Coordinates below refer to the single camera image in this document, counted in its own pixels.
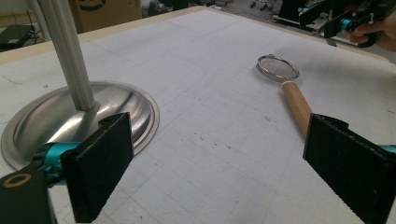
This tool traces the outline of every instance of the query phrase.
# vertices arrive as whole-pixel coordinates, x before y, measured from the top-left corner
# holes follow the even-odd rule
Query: wooden handle
[[[309,119],[312,110],[306,102],[303,94],[293,81],[286,81],[282,84],[282,90],[285,94],[291,113],[297,121],[304,137],[308,132]]]

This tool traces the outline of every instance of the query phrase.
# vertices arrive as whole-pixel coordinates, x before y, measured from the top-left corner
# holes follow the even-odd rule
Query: cardboard box
[[[140,0],[68,0],[78,33],[142,19]]]

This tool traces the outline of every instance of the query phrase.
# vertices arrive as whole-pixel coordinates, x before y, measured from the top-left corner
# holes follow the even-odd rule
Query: work surface
[[[91,81],[145,90],[161,120],[94,223],[362,223],[304,161],[280,85],[255,64],[290,61],[315,113],[381,145],[396,144],[394,64],[205,9],[81,47]],[[0,65],[0,80],[0,132],[66,85],[54,51]],[[12,171],[3,158],[0,168]],[[74,223],[66,187],[50,193],[59,223]]]

